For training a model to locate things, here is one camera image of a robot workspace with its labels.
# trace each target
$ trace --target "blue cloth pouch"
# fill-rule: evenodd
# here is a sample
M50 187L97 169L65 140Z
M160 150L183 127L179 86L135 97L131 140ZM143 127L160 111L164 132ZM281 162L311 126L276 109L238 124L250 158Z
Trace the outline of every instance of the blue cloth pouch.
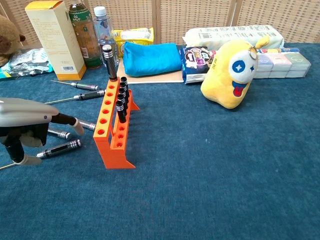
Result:
M132 77L163 74L182 68L175 43L140 45L127 41L124 44L123 65L125 74Z

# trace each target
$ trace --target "white cap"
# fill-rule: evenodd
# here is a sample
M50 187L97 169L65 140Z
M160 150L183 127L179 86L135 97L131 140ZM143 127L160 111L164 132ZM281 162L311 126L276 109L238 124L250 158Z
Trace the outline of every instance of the white cap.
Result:
M102 17L107 15L107 11L104 6L96 6L93 10L94 10L94 15L97 17Z

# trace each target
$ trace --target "brown teddy bear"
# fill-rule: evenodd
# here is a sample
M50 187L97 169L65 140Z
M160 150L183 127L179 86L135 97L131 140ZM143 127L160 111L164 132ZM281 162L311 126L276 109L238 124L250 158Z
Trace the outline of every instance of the brown teddy bear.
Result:
M0 15L0 67L9 62L13 53L20 49L20 42L26 40L17 27L6 17Z

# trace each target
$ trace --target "yellow package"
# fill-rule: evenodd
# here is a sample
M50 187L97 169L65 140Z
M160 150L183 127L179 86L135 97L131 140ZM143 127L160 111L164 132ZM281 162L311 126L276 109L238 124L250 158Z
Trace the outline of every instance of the yellow package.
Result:
M114 39L118 48L119 58L124 56L125 42L140 45L151 45L154 43L154 28L134 28L130 30L114 30Z

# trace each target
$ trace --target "cardboard box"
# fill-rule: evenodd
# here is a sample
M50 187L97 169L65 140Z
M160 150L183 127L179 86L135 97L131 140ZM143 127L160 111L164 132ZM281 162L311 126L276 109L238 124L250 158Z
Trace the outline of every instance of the cardboard box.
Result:
M81 80L87 68L65 2L33 1L25 12L58 80Z

